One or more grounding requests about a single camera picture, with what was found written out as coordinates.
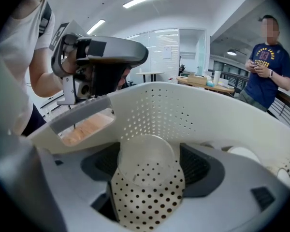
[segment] person in white shirt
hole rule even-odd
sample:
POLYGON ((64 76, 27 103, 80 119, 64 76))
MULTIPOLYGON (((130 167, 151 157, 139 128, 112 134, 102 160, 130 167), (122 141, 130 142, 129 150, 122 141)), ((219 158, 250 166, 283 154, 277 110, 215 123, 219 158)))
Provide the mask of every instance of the person in white shirt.
MULTIPOLYGON (((6 22, 0 34, 0 55, 24 92, 25 73, 29 68, 33 91, 40 97, 50 97, 62 90, 61 79, 48 73, 49 45, 55 25, 52 13, 44 34, 39 37, 39 26, 46 0, 23 0, 6 22)), ((65 71, 73 73, 76 69, 76 51, 68 55, 62 64, 65 71)), ((28 136, 45 123, 34 104, 28 100, 23 113, 17 119, 14 133, 28 136)))

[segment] white t-shirt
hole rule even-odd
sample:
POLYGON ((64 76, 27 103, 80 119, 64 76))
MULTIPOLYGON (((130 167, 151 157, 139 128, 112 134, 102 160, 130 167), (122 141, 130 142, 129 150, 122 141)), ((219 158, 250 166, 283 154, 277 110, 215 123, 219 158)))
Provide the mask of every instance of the white t-shirt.
MULTIPOLYGON (((46 0, 27 17, 17 20, 9 17, 0 34, 0 55, 6 67, 27 92, 25 74, 32 61, 35 50, 48 48, 55 26, 55 15, 52 13, 44 34, 39 38, 39 25, 46 7, 46 0)), ((28 98, 23 113, 17 119, 14 133, 20 135, 26 128, 32 114, 33 103, 28 98)))

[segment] navy blue t-shirt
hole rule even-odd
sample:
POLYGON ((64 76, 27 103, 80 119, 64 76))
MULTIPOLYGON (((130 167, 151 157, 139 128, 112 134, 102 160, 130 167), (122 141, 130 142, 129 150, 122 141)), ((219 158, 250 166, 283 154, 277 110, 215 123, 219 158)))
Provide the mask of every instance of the navy blue t-shirt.
MULTIPOLYGON (((250 58, 256 64, 261 64, 279 75, 290 78, 290 57, 288 52, 280 45, 256 45, 250 58)), ((278 85, 271 78, 259 77, 257 73, 250 73, 249 81, 245 87, 246 93, 265 108, 274 102, 278 85)))

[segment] round ceiling lamp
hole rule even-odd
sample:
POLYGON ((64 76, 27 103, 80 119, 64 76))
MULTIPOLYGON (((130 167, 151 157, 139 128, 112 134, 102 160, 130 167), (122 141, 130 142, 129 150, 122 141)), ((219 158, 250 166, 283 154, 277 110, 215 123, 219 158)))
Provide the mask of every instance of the round ceiling lamp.
POLYGON ((236 56, 236 52, 232 49, 230 49, 228 52, 227 52, 229 55, 232 55, 232 56, 236 56))

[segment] khaki pants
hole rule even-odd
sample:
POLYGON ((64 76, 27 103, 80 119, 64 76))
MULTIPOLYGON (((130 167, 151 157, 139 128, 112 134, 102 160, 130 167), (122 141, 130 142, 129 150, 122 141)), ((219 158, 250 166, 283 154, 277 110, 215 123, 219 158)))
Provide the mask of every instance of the khaki pants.
POLYGON ((251 96, 249 96, 245 90, 242 90, 242 92, 238 95, 237 97, 238 100, 245 102, 249 105, 252 105, 256 108, 259 108, 262 111, 267 111, 267 108, 265 108, 264 106, 262 106, 259 102, 255 101, 251 96))

